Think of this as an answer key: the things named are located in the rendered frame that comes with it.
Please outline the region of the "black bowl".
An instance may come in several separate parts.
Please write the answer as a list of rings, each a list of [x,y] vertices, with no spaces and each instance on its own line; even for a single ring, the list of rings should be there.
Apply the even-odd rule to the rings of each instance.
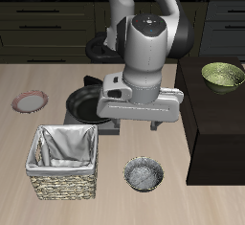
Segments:
[[[123,178],[133,190],[150,192],[163,182],[165,172],[156,160],[141,156],[125,164]]]

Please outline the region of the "green bowl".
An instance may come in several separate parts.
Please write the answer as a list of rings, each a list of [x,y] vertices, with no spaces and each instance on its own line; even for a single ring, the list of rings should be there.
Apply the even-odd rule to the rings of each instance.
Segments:
[[[219,95],[233,92],[245,81],[245,73],[240,68],[225,62],[209,63],[201,74],[208,88]]]

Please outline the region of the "black frying pan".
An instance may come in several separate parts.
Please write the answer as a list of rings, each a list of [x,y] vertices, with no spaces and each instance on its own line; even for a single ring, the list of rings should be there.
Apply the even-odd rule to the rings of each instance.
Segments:
[[[100,79],[85,76],[84,86],[74,91],[66,101],[66,109],[69,115],[84,124],[104,124],[109,118],[100,118],[97,115],[102,81]]]

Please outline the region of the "white plate with red rim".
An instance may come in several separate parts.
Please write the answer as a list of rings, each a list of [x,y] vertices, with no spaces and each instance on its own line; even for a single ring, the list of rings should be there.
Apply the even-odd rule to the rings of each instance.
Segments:
[[[18,113],[34,113],[48,103],[49,97],[42,91],[32,90],[21,93],[11,103],[11,107]]]

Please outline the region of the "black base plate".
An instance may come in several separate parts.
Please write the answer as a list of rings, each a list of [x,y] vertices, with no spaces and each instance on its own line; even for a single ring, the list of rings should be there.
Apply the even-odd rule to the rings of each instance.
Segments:
[[[96,33],[96,36],[86,44],[86,55],[94,64],[124,64],[123,59],[116,51],[103,44],[106,37],[106,32]]]

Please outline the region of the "dark wooden cabinet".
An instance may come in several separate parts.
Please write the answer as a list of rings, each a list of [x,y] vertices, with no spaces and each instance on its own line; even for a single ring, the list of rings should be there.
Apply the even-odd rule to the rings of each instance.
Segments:
[[[183,57],[177,65],[175,87],[184,93],[180,111],[190,155],[187,183],[245,186],[245,82],[231,93],[213,93],[201,70],[216,61],[241,65],[234,56]]]

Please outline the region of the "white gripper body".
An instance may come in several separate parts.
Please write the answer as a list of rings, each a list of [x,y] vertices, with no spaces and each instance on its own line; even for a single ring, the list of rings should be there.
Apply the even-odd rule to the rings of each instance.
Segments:
[[[121,90],[101,90],[97,115],[110,119],[174,123],[179,119],[179,108],[184,99],[184,93],[177,88],[161,88],[158,98],[147,104],[130,102],[131,90],[125,95],[124,99]]]

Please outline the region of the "woven basket with white liner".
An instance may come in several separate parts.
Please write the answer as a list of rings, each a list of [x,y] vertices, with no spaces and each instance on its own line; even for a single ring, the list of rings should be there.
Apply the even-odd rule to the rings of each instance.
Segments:
[[[26,173],[40,200],[96,197],[99,131],[95,124],[40,125]]]

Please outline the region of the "grey stove plate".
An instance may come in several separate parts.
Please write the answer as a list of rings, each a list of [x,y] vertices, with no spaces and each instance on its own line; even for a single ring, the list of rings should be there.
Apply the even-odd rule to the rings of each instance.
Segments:
[[[69,112],[66,112],[64,124],[82,124],[82,122],[75,119]],[[114,128],[112,120],[107,123],[98,124],[98,132],[100,135],[119,135],[120,129]]]

